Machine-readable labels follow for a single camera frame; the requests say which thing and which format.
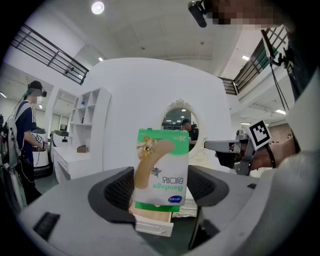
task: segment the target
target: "bandage illustration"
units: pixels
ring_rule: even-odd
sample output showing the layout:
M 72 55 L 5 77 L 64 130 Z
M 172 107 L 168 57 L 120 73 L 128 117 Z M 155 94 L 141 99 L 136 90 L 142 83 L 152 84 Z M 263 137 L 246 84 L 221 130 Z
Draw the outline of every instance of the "bandage illustration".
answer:
M 134 176 L 134 187 L 141 190 L 146 189 L 155 164 L 164 155 L 174 151 L 175 148 L 175 144 L 170 140 L 162 139 L 157 141 L 157 143 L 151 147 L 150 154 L 142 158 L 139 162 Z

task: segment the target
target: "backpack strap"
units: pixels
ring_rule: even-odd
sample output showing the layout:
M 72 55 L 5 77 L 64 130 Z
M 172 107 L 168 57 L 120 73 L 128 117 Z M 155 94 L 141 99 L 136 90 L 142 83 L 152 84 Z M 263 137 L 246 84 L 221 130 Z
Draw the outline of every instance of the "backpack strap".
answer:
M 14 122 L 16 122 L 19 117 L 25 112 L 28 108 L 31 108 L 32 105 L 30 103 L 23 104 L 23 106 L 19 109 L 19 111 L 15 114 Z

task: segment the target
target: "brown box on desk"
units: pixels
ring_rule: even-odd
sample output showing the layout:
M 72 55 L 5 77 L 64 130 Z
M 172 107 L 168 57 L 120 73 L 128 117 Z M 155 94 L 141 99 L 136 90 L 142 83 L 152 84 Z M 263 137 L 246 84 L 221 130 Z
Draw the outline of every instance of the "brown box on desk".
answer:
M 76 149 L 76 152 L 77 153 L 87 153 L 88 148 L 86 147 L 86 145 L 78 146 L 78 148 Z

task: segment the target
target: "wristband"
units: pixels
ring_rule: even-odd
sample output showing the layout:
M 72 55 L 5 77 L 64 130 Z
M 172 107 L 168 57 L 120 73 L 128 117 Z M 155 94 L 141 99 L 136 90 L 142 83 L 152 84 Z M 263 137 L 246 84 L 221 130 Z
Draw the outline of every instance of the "wristband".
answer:
M 266 151 L 268 151 L 269 156 L 270 156 L 270 160 L 271 160 L 271 164 L 272 164 L 272 168 L 276 168 L 276 160 L 275 160 L 275 156 L 271 151 L 271 148 L 269 146 L 269 144 L 265 145 Z

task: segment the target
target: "blue logo on box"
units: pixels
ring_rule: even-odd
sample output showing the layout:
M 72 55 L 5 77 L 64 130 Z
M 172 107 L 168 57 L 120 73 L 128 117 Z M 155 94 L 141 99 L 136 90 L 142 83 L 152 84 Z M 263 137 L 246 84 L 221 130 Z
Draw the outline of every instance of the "blue logo on box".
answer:
M 182 200 L 182 196 L 181 195 L 174 195 L 174 196 L 171 196 L 168 201 L 170 203 L 180 203 Z

